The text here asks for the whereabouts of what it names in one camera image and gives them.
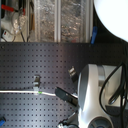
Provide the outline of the metal clip near arm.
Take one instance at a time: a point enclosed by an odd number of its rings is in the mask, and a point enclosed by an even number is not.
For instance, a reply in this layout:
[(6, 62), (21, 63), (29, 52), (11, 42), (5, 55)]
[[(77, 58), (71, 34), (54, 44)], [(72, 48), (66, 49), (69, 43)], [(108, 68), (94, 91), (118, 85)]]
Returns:
[(78, 74), (77, 74), (75, 68), (72, 67), (71, 69), (68, 70), (68, 72), (69, 72), (69, 76), (70, 76), (72, 82), (76, 82), (78, 80)]

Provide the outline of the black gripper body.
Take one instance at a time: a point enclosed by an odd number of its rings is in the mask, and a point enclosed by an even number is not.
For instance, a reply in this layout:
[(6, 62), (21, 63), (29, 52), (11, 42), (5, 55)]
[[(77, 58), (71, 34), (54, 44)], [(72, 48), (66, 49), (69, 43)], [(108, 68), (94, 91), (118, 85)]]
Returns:
[(78, 99), (76, 97), (72, 96), (70, 93), (66, 92), (65, 90), (59, 87), (55, 88), (55, 95), (74, 107), (78, 105)]

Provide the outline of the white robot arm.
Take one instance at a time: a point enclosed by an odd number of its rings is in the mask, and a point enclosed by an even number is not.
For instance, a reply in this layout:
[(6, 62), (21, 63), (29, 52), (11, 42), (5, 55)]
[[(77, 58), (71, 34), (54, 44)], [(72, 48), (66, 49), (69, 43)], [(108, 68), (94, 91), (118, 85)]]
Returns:
[(77, 92), (70, 94), (57, 87), (55, 95), (77, 108), (58, 128), (115, 128), (112, 118), (121, 119), (127, 103), (126, 68), (123, 65), (88, 64), (79, 76), (73, 69), (70, 76), (77, 84)]

